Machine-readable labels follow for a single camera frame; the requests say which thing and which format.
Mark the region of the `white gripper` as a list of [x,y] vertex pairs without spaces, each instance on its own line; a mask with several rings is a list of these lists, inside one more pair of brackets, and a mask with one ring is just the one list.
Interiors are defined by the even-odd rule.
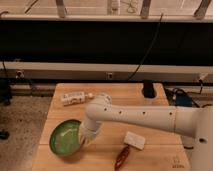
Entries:
[[83,123],[79,126],[78,139],[82,146],[88,146],[99,134],[100,130],[90,130]]

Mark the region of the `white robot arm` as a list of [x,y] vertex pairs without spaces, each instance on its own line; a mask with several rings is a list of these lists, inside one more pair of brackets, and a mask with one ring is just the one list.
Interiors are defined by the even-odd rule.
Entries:
[[79,127],[79,141],[89,143],[100,132],[103,122],[137,125],[194,138],[190,171],[213,171],[213,106],[113,105],[108,94],[88,103]]

